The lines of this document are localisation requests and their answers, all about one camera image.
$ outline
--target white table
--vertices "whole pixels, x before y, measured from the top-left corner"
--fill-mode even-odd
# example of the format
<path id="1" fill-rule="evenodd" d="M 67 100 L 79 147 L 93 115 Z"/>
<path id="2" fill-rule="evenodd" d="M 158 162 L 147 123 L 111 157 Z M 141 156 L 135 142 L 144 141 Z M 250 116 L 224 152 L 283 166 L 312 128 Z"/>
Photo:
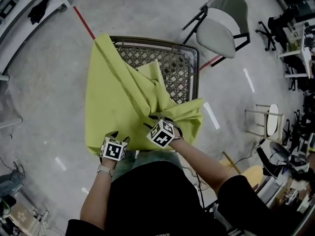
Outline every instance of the white table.
<path id="1" fill-rule="evenodd" d="M 272 104 L 270 106 L 269 112 L 273 114 L 278 114 L 279 113 L 278 106 L 276 104 Z M 272 136 L 276 132 L 277 126 L 278 126 L 278 116 L 268 115 L 267 135 Z"/>
<path id="2" fill-rule="evenodd" d="M 300 39 L 300 38 L 301 38 L 301 48 L 299 50 L 278 54 L 277 57 L 281 58 L 281 57 L 286 57 L 290 55 L 301 55 L 306 73 L 285 74 L 284 75 L 285 78 L 299 78 L 299 77 L 308 77 L 309 79 L 311 78 L 310 60 L 312 59 L 312 54 L 311 54 L 310 49 L 304 46 L 305 26 L 303 26 L 302 35 L 300 37 L 297 37 L 296 39 Z"/>

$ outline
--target concrete floor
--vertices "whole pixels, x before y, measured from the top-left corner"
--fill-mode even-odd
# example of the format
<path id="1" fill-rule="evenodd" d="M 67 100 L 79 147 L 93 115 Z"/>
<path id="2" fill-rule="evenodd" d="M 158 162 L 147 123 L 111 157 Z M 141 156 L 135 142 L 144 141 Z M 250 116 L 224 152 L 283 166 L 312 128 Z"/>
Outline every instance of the concrete floor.
<path id="1" fill-rule="evenodd" d="M 181 28 L 208 0 L 70 0 L 95 35 L 131 35 L 183 41 Z M 285 118 L 302 107 L 302 93 L 288 91 L 284 66 L 276 53 L 265 52 L 255 33 L 258 21 L 281 14 L 275 0 L 246 0 L 251 43 L 214 68 L 200 72 L 199 96 L 211 106 L 220 125 L 216 129 L 203 108 L 204 121 L 195 145 L 220 159 L 226 151 L 238 160 L 250 155 L 256 138 L 244 132 L 244 109 L 255 103 L 276 103 Z M 211 11 L 209 17 L 229 25 L 231 19 Z M 50 211 L 49 224 L 64 233 L 67 221 L 78 218 L 86 191 L 92 186 L 98 158 L 84 142 L 84 103 L 92 39 L 72 9 L 56 13 L 29 38 L 10 64 L 10 81 L 1 83 L 0 120 L 21 115 L 24 122 L 1 131 L 0 156 L 10 166 L 14 160 L 26 171 L 24 192 L 38 207 Z M 215 54 L 198 46 L 201 64 Z M 244 69 L 247 69 L 253 93 Z M 241 170 L 259 163 L 240 162 Z M 0 174 L 8 173 L 0 164 Z M 213 194 L 205 191 L 206 204 Z"/>

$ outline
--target office chair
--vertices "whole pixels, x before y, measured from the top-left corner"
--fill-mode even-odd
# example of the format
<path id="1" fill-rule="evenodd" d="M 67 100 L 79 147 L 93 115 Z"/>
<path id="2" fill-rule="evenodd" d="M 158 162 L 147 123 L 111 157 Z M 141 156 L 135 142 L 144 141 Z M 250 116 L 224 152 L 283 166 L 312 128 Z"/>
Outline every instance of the office chair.
<path id="1" fill-rule="evenodd" d="M 206 18 L 209 8 L 218 9 L 230 15 L 240 28 L 241 34 L 233 36 L 230 30 L 224 25 L 213 19 Z M 188 34 L 184 44 L 196 33 L 197 42 L 201 46 L 222 56 L 222 58 L 211 64 L 211 66 L 215 66 L 226 58 L 232 59 L 235 57 L 236 51 L 251 42 L 247 15 L 248 7 L 245 0 L 209 0 L 200 8 L 200 12 L 183 28 L 185 30 L 195 20 L 198 21 Z M 245 37 L 246 41 L 235 47 L 234 39 L 242 37 Z"/>
<path id="2" fill-rule="evenodd" d="M 269 51 L 270 45 L 272 44 L 272 51 L 276 50 L 276 44 L 274 39 L 279 42 L 282 46 L 282 49 L 286 52 L 286 45 L 289 43 L 284 31 L 284 28 L 287 27 L 287 24 L 294 19 L 294 16 L 298 14 L 297 7 L 288 8 L 279 18 L 275 19 L 274 17 L 269 18 L 268 28 L 266 28 L 262 21 L 258 23 L 262 25 L 265 31 L 256 30 L 256 32 L 265 35 L 268 38 L 268 46 L 265 48 L 265 51 Z"/>

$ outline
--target chair seat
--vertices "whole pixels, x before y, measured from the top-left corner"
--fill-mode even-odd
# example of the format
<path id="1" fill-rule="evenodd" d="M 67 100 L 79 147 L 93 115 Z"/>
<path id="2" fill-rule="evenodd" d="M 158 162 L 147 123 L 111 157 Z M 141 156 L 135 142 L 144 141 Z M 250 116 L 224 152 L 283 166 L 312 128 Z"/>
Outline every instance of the chair seat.
<path id="1" fill-rule="evenodd" d="M 233 34 L 221 23 L 205 18 L 197 29 L 196 37 L 198 43 L 211 52 L 230 59 L 235 57 Z"/>

